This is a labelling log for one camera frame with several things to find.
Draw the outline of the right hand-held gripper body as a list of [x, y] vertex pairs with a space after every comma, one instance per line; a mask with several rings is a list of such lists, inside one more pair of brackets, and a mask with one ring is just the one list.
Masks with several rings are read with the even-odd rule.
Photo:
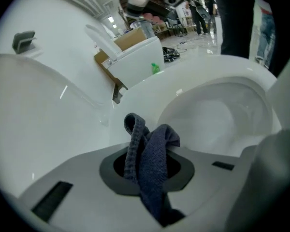
[[164, 21], [173, 9], [186, 0], [149, 0], [145, 6], [145, 20]]

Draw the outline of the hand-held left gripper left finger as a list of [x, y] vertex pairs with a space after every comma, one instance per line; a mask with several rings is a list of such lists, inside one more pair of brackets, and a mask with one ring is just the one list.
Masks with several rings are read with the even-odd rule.
[[100, 177], [105, 185], [113, 192], [119, 195], [140, 195], [140, 188], [137, 184], [122, 177], [114, 165], [117, 159], [123, 158], [125, 162], [128, 148], [125, 147], [107, 157], [105, 157], [99, 168]]

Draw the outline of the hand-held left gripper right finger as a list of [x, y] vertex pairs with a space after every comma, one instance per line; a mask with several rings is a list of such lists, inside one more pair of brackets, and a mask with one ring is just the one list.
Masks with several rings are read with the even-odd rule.
[[190, 160], [167, 150], [166, 164], [168, 177], [162, 185], [164, 193], [182, 190], [194, 176], [195, 168], [193, 163]]

